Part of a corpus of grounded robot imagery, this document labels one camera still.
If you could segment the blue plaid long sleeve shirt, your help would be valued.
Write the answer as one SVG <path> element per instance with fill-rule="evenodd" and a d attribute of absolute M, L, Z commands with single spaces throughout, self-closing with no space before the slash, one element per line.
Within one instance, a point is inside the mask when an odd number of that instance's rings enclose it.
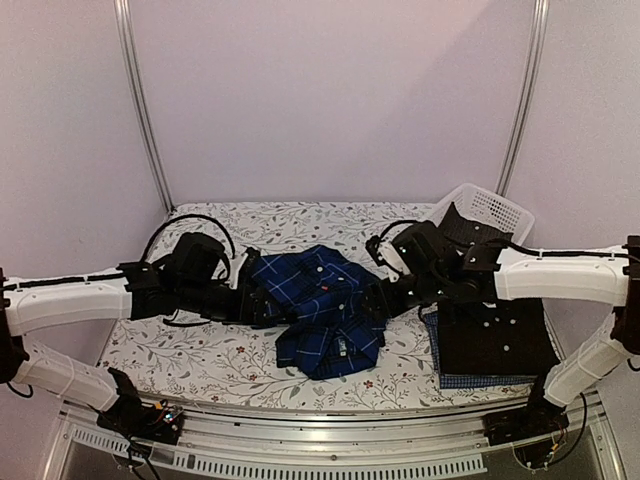
<path fill-rule="evenodd" d="M 387 320 L 363 308 L 378 277 L 339 251 L 315 245 L 257 260 L 251 279 L 266 291 L 265 328 L 285 324 L 276 365 L 312 380 L 344 377 L 376 366 Z"/>

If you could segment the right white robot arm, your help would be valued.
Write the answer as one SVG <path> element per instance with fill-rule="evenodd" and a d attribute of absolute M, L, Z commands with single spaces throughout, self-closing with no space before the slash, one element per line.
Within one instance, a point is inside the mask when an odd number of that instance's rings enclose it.
<path fill-rule="evenodd" d="M 607 304 L 613 313 L 545 375 L 541 397 L 523 407 L 517 427 L 537 436 L 556 410 L 639 353 L 639 239 L 595 250 L 533 250 L 506 238 L 463 242 L 433 222 L 415 222 L 392 241 L 368 245 L 389 277 L 367 287 L 365 311 L 394 318 L 441 301 L 476 303 L 563 299 Z"/>

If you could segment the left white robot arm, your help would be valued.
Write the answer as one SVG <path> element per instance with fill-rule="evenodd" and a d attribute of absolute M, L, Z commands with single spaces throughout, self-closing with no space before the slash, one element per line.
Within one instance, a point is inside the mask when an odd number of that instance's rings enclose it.
<path fill-rule="evenodd" d="M 257 324 L 266 318 L 266 301 L 248 279 L 259 257 L 254 248 L 228 257 L 214 238 L 187 233 L 154 262 L 141 259 L 75 277 L 2 281 L 1 380 L 84 403 L 109 413 L 126 433 L 141 433 L 149 415 L 125 373 L 91 367 L 28 334 L 94 320 L 168 321 L 181 311 L 205 321 Z"/>

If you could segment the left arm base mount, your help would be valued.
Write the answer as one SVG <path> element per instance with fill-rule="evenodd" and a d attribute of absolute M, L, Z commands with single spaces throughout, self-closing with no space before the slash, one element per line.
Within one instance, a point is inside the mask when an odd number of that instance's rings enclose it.
<path fill-rule="evenodd" d="M 111 367 L 107 372 L 115 380 L 118 396 L 108 410 L 98 413 L 97 425 L 125 439 L 176 445 L 184 425 L 184 409 L 170 405 L 166 399 L 153 404 L 144 403 L 124 372 Z"/>

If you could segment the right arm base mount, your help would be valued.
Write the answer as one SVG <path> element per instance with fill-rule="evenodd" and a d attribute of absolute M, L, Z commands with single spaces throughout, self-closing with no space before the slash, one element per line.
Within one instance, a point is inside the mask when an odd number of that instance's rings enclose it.
<path fill-rule="evenodd" d="M 523 444 L 514 449 L 518 463 L 533 470 L 548 467 L 552 463 L 569 426 L 566 408 L 545 400 L 543 387 L 544 379 L 539 376 L 532 386 L 525 406 L 489 413 L 482 417 L 484 436 L 490 446 L 546 435 L 545 440 Z"/>

